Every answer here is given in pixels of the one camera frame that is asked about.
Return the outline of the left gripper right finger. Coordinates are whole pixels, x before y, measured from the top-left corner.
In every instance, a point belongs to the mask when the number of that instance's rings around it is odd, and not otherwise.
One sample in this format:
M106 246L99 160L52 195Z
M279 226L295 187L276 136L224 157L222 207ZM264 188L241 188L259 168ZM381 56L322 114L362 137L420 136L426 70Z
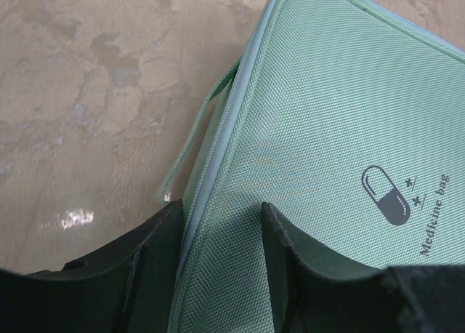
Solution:
M276 332L463 332L464 267L379 270L342 256L262 204Z

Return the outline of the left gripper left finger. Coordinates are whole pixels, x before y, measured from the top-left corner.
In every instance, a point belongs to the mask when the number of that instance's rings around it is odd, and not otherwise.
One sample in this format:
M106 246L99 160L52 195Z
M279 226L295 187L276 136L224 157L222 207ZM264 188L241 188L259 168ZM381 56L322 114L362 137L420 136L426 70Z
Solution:
M183 203L60 271L1 271L2 332L166 332L183 234Z

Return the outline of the mint green medicine case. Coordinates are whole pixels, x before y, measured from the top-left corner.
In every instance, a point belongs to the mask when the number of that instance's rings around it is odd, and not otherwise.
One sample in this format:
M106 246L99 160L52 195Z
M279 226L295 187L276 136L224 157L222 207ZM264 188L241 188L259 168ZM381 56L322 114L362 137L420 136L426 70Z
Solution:
M318 278L464 264L464 53L371 0L269 0L184 195L170 332L277 332L269 202Z

